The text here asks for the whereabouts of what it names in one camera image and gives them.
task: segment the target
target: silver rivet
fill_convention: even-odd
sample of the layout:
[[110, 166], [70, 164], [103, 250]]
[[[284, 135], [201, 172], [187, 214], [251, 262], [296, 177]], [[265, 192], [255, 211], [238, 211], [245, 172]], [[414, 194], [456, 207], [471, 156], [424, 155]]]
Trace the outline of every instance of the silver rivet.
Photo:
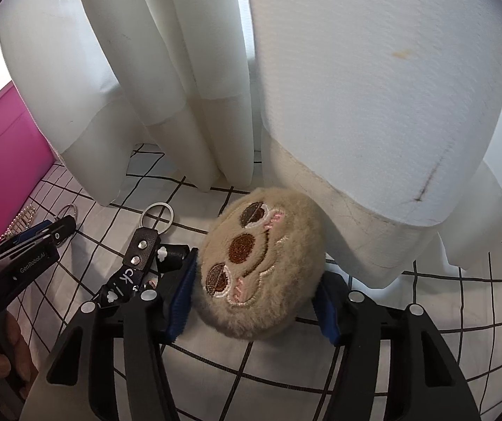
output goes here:
[[364, 301], [364, 295], [360, 291], [351, 291], [350, 293], [348, 293], [348, 298], [352, 302], [357, 302], [357, 303]]
[[140, 295], [140, 299], [143, 301], [153, 301], [156, 297], [157, 291], [154, 291], [153, 289], [147, 289]]
[[92, 313], [95, 310], [95, 304], [91, 301], [82, 304], [81, 311], [84, 313]]
[[413, 315], [416, 315], [416, 316], [421, 316], [424, 313], [424, 309], [422, 308], [422, 306], [418, 305], [417, 303], [412, 303], [409, 306], [409, 310], [411, 311], [411, 313]]

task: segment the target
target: white tablecloth with black grid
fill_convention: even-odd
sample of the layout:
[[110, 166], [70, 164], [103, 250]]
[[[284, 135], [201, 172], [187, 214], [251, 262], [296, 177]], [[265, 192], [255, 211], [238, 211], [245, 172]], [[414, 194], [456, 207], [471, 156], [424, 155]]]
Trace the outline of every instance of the white tablecloth with black grid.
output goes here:
[[[260, 154], [249, 191], [262, 185]], [[246, 194], [219, 180], [204, 193], [188, 183], [157, 146], [132, 154], [120, 195], [108, 207], [95, 203], [61, 163], [55, 163], [27, 203], [38, 209], [34, 223], [54, 219], [65, 204], [78, 206], [78, 231], [60, 248], [61, 259], [40, 276], [9, 310], [17, 317], [37, 366], [53, 347], [76, 309], [120, 267], [140, 212], [168, 202], [175, 211], [167, 243], [199, 246], [210, 223]], [[147, 226], [154, 224], [146, 219]], [[349, 280], [330, 257], [328, 270], [342, 273], [352, 288], [374, 301], [404, 309], [424, 306], [469, 382], [483, 420], [502, 411], [502, 242], [467, 272], [446, 262], [440, 241], [385, 289]], [[184, 333], [165, 347], [163, 361], [181, 420], [315, 421], [323, 418], [342, 350], [320, 333], [311, 305], [295, 323], [265, 341], [228, 339], [191, 312]], [[381, 420], [387, 394], [389, 343], [382, 342], [372, 420]], [[115, 341], [119, 415], [129, 420], [121, 341]]]

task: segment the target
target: white curtain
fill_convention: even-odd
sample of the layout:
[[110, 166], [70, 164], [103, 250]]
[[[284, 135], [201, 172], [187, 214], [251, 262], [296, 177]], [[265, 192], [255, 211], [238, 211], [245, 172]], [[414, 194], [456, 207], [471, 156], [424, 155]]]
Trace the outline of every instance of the white curtain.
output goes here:
[[238, 0], [4, 0], [0, 43], [40, 130], [100, 203], [132, 148], [156, 142], [188, 180], [253, 173]]
[[4, 0], [0, 41], [100, 203], [139, 142], [247, 185], [262, 131], [266, 182], [314, 198], [370, 287], [433, 238], [461, 267], [502, 238], [501, 0]]

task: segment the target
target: silver metal ring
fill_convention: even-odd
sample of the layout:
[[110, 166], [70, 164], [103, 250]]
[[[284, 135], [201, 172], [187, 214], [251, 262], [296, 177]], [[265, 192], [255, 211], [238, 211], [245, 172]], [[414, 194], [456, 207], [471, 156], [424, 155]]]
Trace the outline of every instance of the silver metal ring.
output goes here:
[[166, 232], [172, 225], [173, 223], [173, 208], [166, 202], [154, 202], [153, 204], [150, 204], [148, 207], [146, 207], [144, 209], [144, 212], [142, 212], [142, 214], [140, 215], [140, 227], [142, 228], [144, 225], [142, 224], [142, 222], [144, 221], [144, 217], [146, 216], [146, 214], [149, 212], [150, 209], [153, 209], [154, 207], [157, 207], [157, 206], [163, 206], [165, 207], [166, 209], [169, 210], [169, 213], [171, 214], [171, 218], [169, 219], [169, 221], [166, 223], [165, 225], [165, 229], [163, 229], [162, 231], [158, 231], [157, 233], [158, 234], [163, 234], [164, 232]]
[[69, 209], [69, 208], [72, 208], [74, 209], [74, 213], [73, 213], [73, 217], [74, 217], [74, 220], [77, 220], [78, 219], [78, 206], [76, 206], [75, 204], [73, 203], [70, 203], [70, 204], [67, 204], [65, 205], [62, 209], [60, 209], [60, 211], [56, 214], [56, 217], [57, 218], [62, 218], [64, 215], [60, 216], [60, 214], [62, 212], [64, 212], [65, 210]]

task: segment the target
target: beige fur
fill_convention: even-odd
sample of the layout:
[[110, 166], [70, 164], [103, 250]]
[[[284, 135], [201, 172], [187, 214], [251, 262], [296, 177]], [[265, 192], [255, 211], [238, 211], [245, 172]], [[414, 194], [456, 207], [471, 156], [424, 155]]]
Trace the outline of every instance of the beige fur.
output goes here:
[[[256, 211], [247, 226], [241, 223], [244, 211]], [[249, 245], [230, 252], [242, 234], [239, 242], [254, 242], [244, 261]], [[213, 223], [199, 252], [193, 305], [207, 324], [229, 337], [264, 338], [288, 325], [312, 298], [324, 268], [317, 204], [290, 189], [259, 188]]]

